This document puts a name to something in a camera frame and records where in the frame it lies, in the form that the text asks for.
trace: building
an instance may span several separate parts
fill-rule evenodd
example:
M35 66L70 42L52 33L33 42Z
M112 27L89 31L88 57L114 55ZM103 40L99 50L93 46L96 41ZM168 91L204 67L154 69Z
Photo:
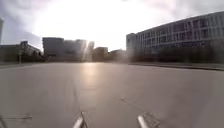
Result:
M158 57L164 49L212 47L218 57L221 54L216 53L224 48L223 39L224 12L216 12L128 34L126 50L136 59Z
M94 42L48 37L43 46L48 61L91 61Z
M0 44L1 44L1 37L2 37L2 29L3 29L3 20L0 18Z
M0 61L3 62L33 62L42 61L42 52L29 45L28 41L22 41L20 44L0 45Z
M93 60L94 61L105 61L108 56L107 47L97 47L93 50Z
M126 58L126 51L121 49L110 51L108 55L109 61L124 62Z
M46 59L51 61L58 61L62 59L63 54L63 38L52 38L46 37L43 38L43 48L44 48L44 56Z

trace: white pole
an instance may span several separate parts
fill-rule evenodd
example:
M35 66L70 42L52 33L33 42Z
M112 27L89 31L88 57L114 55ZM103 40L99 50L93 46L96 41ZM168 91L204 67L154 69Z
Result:
M141 128L149 128L143 116L138 116L138 123Z
M79 117L76 122L75 125L73 126L73 128L82 128L84 124L84 119L83 117Z

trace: road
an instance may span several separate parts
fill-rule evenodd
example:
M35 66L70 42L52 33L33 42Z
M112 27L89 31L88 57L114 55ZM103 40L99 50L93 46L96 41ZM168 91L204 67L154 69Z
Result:
M0 116L8 128L220 128L224 72L106 63L0 69Z

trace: building facade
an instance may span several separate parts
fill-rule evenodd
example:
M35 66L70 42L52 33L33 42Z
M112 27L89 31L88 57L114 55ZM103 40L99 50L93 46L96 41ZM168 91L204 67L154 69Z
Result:
M0 44L2 39L3 20L0 18Z
M94 61L105 61L108 57L108 48L107 47L97 47L93 51L93 60Z
M110 51L108 60L124 62L126 61L126 51L121 49Z
M42 52L29 45L28 41L20 44L0 45L0 61L2 62L36 62L43 61Z
M151 57L165 48L224 47L224 12L188 18L126 36L130 57Z
M48 61L91 61L94 42L43 38L43 47Z

